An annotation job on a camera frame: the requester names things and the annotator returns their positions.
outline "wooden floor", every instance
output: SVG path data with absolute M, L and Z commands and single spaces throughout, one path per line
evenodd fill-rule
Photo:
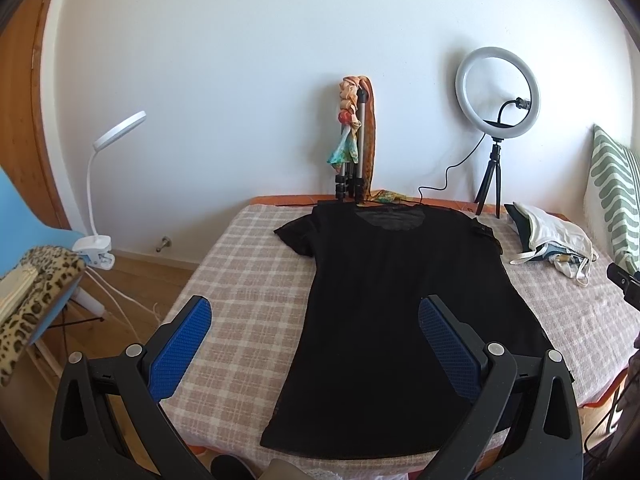
M 114 269 L 101 274 L 111 285 L 146 307 L 155 306 L 156 313 L 162 319 L 171 309 L 192 272 L 192 270 L 151 264 L 120 256 L 116 258 Z M 61 363 L 66 362 L 68 354 L 76 350 L 90 358 L 107 357 L 119 354 L 127 345 L 137 342 L 130 328 L 114 320 L 114 317 L 122 319 L 122 314 L 118 312 L 110 298 L 88 277 L 82 279 L 81 286 L 105 305 L 108 314 L 103 322 L 68 327 L 66 351 L 62 329 L 54 328 L 47 331 L 44 339 Z M 156 330 L 157 323 L 154 316 L 144 312 L 130 301 L 121 299 L 118 298 L 118 302 L 134 325 L 140 340 L 146 342 Z M 86 314 L 84 310 L 70 307 L 66 320 L 81 319 L 87 317 Z M 0 388 L 0 420 L 23 455 L 43 478 L 46 478 L 48 471 L 49 428 L 54 398 L 53 389 L 45 382 L 28 357 L 18 362 L 9 386 Z M 114 412 L 134 458 L 140 465 L 156 470 L 130 423 L 120 398 L 113 397 L 112 401 Z M 610 402 L 595 410 L 589 408 L 580 410 L 583 438 L 609 408 Z M 590 446 L 593 447 L 603 437 L 604 431 L 601 428 L 591 439 Z M 199 458 L 208 464 L 212 456 L 212 452 L 207 452 Z

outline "cream colored book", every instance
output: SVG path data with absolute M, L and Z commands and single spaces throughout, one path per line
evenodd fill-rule
M 32 265 L 16 267 L 0 280 L 0 325 L 24 300 L 38 270 Z

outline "blue gripper pad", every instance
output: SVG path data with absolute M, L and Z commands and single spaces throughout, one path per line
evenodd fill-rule
M 429 298 L 420 302 L 418 323 L 456 393 L 476 402 L 482 389 L 480 365 Z
M 174 394 L 211 326 L 211 306 L 200 298 L 149 367 L 149 393 L 159 402 Z

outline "baseboard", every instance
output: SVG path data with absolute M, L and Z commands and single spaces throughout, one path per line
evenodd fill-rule
M 131 260 L 139 260 L 141 262 L 148 262 L 150 264 L 166 265 L 169 267 L 177 267 L 178 269 L 187 269 L 187 270 L 195 270 L 198 268 L 198 264 L 194 262 L 172 260 L 170 258 L 163 258 L 162 256 L 151 256 L 150 254 L 129 253 L 129 251 L 121 251 L 118 249 L 112 249 L 111 252 L 115 256 L 122 256 L 123 258 L 130 258 Z

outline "leopard print cushion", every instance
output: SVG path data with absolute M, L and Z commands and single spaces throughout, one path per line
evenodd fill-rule
M 57 246 L 29 249 L 18 265 L 31 264 L 38 275 L 20 306 L 0 326 L 0 384 L 7 386 L 15 364 L 31 333 L 49 307 L 56 303 L 84 271 L 84 260 L 75 252 Z

